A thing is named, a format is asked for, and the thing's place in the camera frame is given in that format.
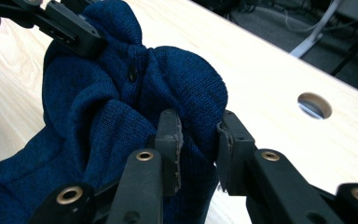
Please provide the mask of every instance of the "wooden table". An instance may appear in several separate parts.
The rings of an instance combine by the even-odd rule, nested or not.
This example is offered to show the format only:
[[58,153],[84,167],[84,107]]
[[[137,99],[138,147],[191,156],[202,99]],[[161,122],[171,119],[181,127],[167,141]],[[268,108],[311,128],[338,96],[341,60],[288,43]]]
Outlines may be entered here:
[[[227,109],[258,148],[279,150],[313,185],[334,193],[358,182],[358,90],[186,0],[127,0],[148,47],[176,46],[204,57],[227,84]],[[43,56],[50,41],[10,21],[0,27],[0,160],[43,126]],[[330,118],[299,109],[304,92],[322,96]],[[244,198],[213,197],[207,223],[249,223]]]

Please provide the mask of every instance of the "knit fabric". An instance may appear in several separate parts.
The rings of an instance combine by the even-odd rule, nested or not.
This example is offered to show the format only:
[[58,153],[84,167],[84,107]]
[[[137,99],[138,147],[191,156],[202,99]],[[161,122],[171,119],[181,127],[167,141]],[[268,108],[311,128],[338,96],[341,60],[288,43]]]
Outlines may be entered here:
[[156,134],[173,108],[183,125],[182,188],[164,198],[164,223],[203,223],[217,184],[216,124],[227,105],[222,78],[200,56],[174,47],[148,49],[122,1],[83,12],[108,42],[94,60],[53,42],[43,77],[46,126],[13,157],[0,161],[0,224],[25,223],[59,186],[95,190],[119,179],[128,156]]

